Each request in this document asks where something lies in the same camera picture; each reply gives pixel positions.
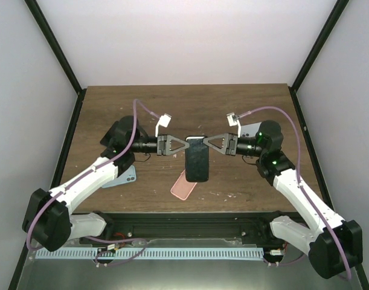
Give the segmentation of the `black phone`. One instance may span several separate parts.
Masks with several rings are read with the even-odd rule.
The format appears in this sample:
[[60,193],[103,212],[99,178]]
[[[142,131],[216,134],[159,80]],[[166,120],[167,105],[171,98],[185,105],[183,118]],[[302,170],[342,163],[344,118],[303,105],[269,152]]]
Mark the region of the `black phone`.
[[185,150],[185,178],[188,182],[207,182],[209,180],[209,147],[204,136],[188,136],[185,140],[189,148]]

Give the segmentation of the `white phone dual camera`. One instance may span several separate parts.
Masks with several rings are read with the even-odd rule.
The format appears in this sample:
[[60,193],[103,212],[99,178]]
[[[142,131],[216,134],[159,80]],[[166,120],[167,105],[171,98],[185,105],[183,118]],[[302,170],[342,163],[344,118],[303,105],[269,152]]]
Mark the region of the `white phone dual camera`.
[[261,123],[246,124],[241,127],[241,137],[254,137],[259,130]]

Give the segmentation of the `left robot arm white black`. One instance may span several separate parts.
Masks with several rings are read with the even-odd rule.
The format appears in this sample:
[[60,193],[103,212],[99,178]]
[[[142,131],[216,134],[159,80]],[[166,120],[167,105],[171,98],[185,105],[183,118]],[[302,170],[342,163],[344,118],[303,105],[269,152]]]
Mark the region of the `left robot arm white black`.
[[40,188],[31,195],[22,224],[30,251],[34,250],[33,240],[48,251],[83,237],[109,243],[115,230],[103,215],[74,214],[76,208],[103,185],[122,175],[135,162],[136,153],[169,156],[190,146],[172,135],[147,135],[131,115],[115,121],[100,143],[105,150],[87,169],[49,191]]

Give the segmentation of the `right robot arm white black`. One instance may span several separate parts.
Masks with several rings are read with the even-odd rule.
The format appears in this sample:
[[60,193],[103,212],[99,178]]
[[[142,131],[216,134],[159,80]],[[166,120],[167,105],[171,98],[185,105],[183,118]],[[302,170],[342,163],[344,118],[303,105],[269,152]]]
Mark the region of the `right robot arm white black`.
[[325,279],[338,275],[363,261],[362,229],[356,221],[346,221],[329,208],[306,184],[296,165],[283,153],[283,134],[276,121],[260,123],[253,137],[221,134],[207,137],[204,144],[223,155],[255,157],[262,178],[280,192],[303,218],[305,225],[288,216],[279,216],[259,228],[262,241],[277,239],[304,253],[314,270]]

